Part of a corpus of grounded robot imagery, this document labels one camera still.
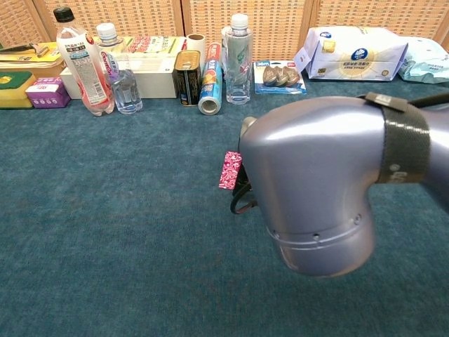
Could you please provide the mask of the pink patterned packet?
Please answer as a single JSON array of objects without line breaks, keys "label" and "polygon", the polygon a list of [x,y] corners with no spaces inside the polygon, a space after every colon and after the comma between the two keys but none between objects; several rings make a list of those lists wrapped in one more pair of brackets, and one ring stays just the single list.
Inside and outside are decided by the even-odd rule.
[{"label": "pink patterned packet", "polygon": [[223,190],[233,190],[241,167],[241,154],[238,152],[226,152],[220,174],[218,187]]}]

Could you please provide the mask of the white tissue pack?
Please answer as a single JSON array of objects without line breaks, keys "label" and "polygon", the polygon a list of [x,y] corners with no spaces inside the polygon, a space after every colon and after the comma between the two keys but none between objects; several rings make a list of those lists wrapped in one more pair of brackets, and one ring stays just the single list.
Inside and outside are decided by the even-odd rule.
[{"label": "white tissue pack", "polygon": [[386,28],[313,27],[294,62],[310,79],[391,81],[407,50],[407,40]]}]

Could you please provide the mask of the green yellow scouring sponge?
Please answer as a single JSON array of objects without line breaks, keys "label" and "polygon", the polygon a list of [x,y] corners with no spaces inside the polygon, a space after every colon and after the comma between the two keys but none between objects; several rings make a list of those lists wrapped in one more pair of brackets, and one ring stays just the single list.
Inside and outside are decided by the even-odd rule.
[{"label": "green yellow scouring sponge", "polygon": [[0,110],[32,109],[26,90],[35,81],[36,77],[28,71],[0,72]]}]

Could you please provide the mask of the woven rattan folding screen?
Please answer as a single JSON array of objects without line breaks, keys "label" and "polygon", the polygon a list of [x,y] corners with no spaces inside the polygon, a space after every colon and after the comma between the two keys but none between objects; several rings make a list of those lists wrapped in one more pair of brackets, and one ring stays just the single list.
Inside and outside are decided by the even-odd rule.
[{"label": "woven rattan folding screen", "polygon": [[90,33],[102,22],[122,36],[202,34],[219,41],[235,13],[248,16],[253,57],[286,59],[312,27],[385,27],[433,39],[449,50],[449,0],[0,0],[0,46],[53,41],[53,10],[70,7]]}]

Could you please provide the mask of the pink drink bottle black cap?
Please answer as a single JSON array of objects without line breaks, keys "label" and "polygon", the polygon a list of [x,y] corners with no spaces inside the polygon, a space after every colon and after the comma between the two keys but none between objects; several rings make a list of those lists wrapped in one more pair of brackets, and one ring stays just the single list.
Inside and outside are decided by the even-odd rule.
[{"label": "pink drink bottle black cap", "polygon": [[77,23],[71,8],[57,7],[53,15],[58,23],[58,50],[74,77],[84,106],[97,117],[111,114],[114,94],[93,38]]}]

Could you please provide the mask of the blue plastic wrap box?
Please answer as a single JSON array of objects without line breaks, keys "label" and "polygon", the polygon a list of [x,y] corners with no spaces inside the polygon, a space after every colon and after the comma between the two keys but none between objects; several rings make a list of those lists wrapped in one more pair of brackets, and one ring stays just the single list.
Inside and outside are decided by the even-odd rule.
[{"label": "blue plastic wrap box", "polygon": [[206,53],[206,63],[203,70],[199,110],[204,115],[214,115],[222,105],[222,66],[221,44],[213,42]]}]

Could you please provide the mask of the small clear water bottle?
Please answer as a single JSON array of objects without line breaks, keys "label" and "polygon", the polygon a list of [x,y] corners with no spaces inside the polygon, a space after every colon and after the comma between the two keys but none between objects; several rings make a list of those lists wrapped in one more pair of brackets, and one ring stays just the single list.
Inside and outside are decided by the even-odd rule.
[{"label": "small clear water bottle", "polygon": [[96,27],[100,59],[114,93],[115,104],[122,114],[133,114],[142,109],[135,75],[130,66],[125,41],[119,37],[115,25],[101,23]]}]

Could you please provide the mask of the tall clear bottle white cap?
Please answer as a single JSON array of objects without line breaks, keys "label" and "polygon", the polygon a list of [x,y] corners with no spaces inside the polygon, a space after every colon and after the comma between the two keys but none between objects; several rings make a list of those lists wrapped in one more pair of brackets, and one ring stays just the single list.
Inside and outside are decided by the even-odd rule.
[{"label": "tall clear bottle white cap", "polygon": [[253,32],[248,28],[248,16],[233,14],[231,29],[225,35],[225,81],[227,102],[244,105],[250,100],[253,64]]}]

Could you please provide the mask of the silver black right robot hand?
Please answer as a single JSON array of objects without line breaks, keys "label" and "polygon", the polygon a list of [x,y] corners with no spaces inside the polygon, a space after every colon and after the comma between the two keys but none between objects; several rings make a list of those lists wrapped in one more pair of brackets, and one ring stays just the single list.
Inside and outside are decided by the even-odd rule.
[{"label": "silver black right robot hand", "polygon": [[248,179],[248,176],[246,174],[245,167],[242,164],[239,167],[239,171],[237,173],[233,194],[236,194],[243,186],[247,185],[248,183],[249,183],[249,179]]}]

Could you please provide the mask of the long white carton box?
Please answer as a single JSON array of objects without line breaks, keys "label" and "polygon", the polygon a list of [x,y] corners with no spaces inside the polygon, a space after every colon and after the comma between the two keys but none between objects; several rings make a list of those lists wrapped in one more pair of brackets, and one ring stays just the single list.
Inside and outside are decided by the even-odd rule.
[{"label": "long white carton box", "polygon": [[177,98],[174,66],[177,53],[128,53],[119,56],[119,66],[129,66],[135,75],[141,98]]}]

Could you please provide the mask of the yellow razor blister package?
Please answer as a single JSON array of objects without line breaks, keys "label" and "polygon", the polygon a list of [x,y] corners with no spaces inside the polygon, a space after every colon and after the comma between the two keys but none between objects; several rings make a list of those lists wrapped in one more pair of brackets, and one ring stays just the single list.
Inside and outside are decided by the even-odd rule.
[{"label": "yellow razor blister package", "polygon": [[0,50],[0,69],[41,69],[63,64],[55,42],[30,43]]}]

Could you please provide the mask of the blue blister pack of hooks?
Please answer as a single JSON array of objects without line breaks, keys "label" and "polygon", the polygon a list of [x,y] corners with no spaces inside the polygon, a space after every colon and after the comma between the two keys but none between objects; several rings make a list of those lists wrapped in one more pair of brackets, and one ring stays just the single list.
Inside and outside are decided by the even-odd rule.
[{"label": "blue blister pack of hooks", "polygon": [[261,60],[253,63],[256,94],[306,94],[302,75],[292,60]]}]

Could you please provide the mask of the teal felt table mat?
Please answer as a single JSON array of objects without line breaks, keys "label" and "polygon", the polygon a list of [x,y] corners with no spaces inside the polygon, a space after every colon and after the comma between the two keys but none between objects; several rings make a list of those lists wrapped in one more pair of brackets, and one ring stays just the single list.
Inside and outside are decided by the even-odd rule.
[{"label": "teal felt table mat", "polygon": [[449,214],[419,185],[370,189],[376,249],[343,277],[230,212],[242,119],[297,100],[0,110],[0,337],[449,337]]}]

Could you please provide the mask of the small purple box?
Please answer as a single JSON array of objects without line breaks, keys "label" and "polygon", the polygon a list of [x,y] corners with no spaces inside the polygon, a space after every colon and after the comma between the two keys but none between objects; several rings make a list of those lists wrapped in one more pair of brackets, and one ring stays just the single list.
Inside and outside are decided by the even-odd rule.
[{"label": "small purple box", "polygon": [[34,108],[64,108],[71,100],[60,77],[42,77],[25,90]]}]

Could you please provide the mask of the light blue wet wipes pack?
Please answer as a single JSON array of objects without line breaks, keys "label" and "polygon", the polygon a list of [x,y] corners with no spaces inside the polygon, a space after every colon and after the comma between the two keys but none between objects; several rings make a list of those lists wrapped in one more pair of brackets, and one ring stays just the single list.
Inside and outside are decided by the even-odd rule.
[{"label": "light blue wet wipes pack", "polygon": [[449,82],[449,54],[432,39],[402,37],[408,48],[398,74],[404,81],[425,84]]}]

